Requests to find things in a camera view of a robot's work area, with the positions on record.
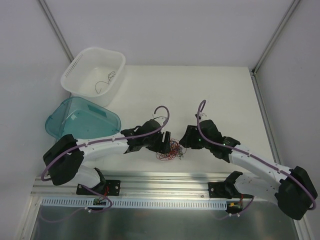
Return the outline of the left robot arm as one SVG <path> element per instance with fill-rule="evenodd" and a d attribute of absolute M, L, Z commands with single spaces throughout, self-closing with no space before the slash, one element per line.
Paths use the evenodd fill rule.
<path fill-rule="evenodd" d="M 90 168 L 85 163 L 108 155 L 138 152 L 142 148 L 167 154 L 171 133 L 163 131 L 163 127 L 158 119 L 150 119 L 143 125 L 124 129 L 107 138 L 76 139 L 67 134 L 43 155 L 46 168 L 41 179 L 55 186 L 74 182 L 78 195 L 107 195 L 111 193 L 110 180 L 105 179 L 98 167 Z"/>

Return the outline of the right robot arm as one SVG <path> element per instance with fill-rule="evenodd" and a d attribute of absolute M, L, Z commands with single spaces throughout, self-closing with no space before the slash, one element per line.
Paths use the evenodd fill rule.
<path fill-rule="evenodd" d="M 267 162 L 238 140 L 223 136 L 212 120 L 188 125 L 179 143 L 186 149 L 207 149 L 217 159 L 249 171 L 233 171 L 222 183 L 210 183 L 209 189 L 216 197 L 257 197 L 277 205 L 294 220 L 301 220 L 307 211 L 316 208 L 318 193 L 304 168 Z"/>

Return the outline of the teal transparent plastic bin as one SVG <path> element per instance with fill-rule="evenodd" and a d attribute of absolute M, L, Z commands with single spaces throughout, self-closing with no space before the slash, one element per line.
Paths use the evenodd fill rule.
<path fill-rule="evenodd" d="M 121 126 L 117 114 L 77 96 L 65 99 L 45 122 L 46 132 L 56 140 L 68 134 L 75 139 L 109 137 Z"/>

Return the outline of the white plastic basket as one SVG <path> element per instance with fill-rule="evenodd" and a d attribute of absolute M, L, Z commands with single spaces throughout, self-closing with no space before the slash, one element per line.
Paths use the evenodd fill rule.
<path fill-rule="evenodd" d="M 75 97 L 108 106 L 124 81 L 126 58 L 100 47 L 82 50 L 62 74 L 61 86 Z"/>

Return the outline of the aluminium rail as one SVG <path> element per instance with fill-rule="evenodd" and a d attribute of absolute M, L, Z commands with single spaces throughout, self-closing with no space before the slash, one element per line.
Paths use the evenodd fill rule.
<path fill-rule="evenodd" d="M 223 182 L 230 173 L 134 172 L 102 170 L 107 180 L 120 180 L 118 198 L 209 200 L 209 182 Z M 54 186 L 36 177 L 30 195 L 76 197 L 77 183 Z"/>

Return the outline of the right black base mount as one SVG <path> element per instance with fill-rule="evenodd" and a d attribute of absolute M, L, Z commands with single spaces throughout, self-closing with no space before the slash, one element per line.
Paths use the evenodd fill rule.
<path fill-rule="evenodd" d="M 208 182 L 207 186 L 210 198 L 231 199 L 233 197 L 230 188 L 224 182 Z"/>

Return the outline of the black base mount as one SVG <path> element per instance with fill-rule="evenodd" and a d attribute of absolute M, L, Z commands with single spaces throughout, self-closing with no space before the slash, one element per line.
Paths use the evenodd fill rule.
<path fill-rule="evenodd" d="M 94 192 L 106 196 L 119 196 L 121 190 L 121 181 L 120 180 L 105 180 L 99 183 L 97 186 L 90 189 L 83 187 L 78 184 L 76 189 L 76 194 L 81 196 L 93 196 Z"/>
<path fill-rule="evenodd" d="M 231 199 L 233 197 L 230 188 L 224 182 L 208 182 L 207 186 L 210 198 Z"/>

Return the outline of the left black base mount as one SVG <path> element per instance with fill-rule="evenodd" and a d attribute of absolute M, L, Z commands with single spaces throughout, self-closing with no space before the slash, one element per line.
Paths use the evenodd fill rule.
<path fill-rule="evenodd" d="M 121 181 L 120 180 L 105 180 L 99 183 L 97 186 L 90 189 L 83 187 L 78 184 L 76 189 L 76 194 L 81 196 L 93 196 L 94 192 L 106 196 L 119 196 L 121 190 Z"/>

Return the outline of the right aluminium frame post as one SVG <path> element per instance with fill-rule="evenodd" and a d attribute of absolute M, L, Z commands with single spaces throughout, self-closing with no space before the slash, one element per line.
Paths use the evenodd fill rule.
<path fill-rule="evenodd" d="M 267 59 L 268 55 L 271 53 L 274 45 L 276 44 L 277 40 L 279 39 L 280 35 L 286 28 L 287 24 L 291 20 L 294 13 L 297 11 L 302 0 L 292 0 L 289 7 L 285 11 L 284 15 L 282 16 L 279 24 L 277 25 L 276 29 L 274 30 L 271 38 L 269 39 L 267 45 L 265 46 L 261 56 L 259 57 L 257 63 L 255 64 L 254 68 L 251 70 L 252 75 L 256 76 L 259 69 Z"/>

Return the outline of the aluminium frame post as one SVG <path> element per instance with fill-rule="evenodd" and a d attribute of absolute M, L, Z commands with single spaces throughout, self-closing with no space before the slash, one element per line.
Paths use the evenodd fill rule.
<path fill-rule="evenodd" d="M 291 20 L 294 13 L 297 11 L 302 0 L 292 0 L 289 7 L 285 11 L 284 15 L 282 16 L 279 24 L 277 25 L 276 29 L 274 30 L 271 38 L 269 39 L 267 45 L 265 46 L 261 56 L 259 57 L 257 63 L 255 64 L 254 68 L 251 70 L 252 75 L 256 76 L 259 69 L 267 59 L 268 55 L 271 53 L 274 45 L 276 44 L 277 40 L 279 39 L 280 35 L 286 28 L 287 24 Z"/>
<path fill-rule="evenodd" d="M 57 21 L 55 20 L 55 17 L 50 10 L 50 7 L 46 0 L 37 0 L 39 6 L 41 7 L 46 19 L 48 20 L 48 23 L 50 27 L 52 28 L 57 40 L 59 41 L 60 46 L 62 47 L 63 52 L 65 53 L 67 59 L 71 63 L 74 60 L 74 55 L 72 54 L 64 36 L 59 28 Z"/>

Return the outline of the left aluminium frame post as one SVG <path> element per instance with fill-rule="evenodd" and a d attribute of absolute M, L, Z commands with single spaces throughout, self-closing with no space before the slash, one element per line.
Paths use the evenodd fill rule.
<path fill-rule="evenodd" d="M 60 46 L 62 47 L 63 52 L 65 53 L 67 59 L 71 63 L 74 60 L 74 55 L 72 54 L 64 36 L 59 28 L 57 21 L 55 20 L 55 17 L 50 10 L 50 7 L 46 0 L 37 0 L 39 6 L 41 7 L 46 19 L 48 20 L 48 23 L 50 27 L 52 28 L 57 40 L 59 41 Z"/>

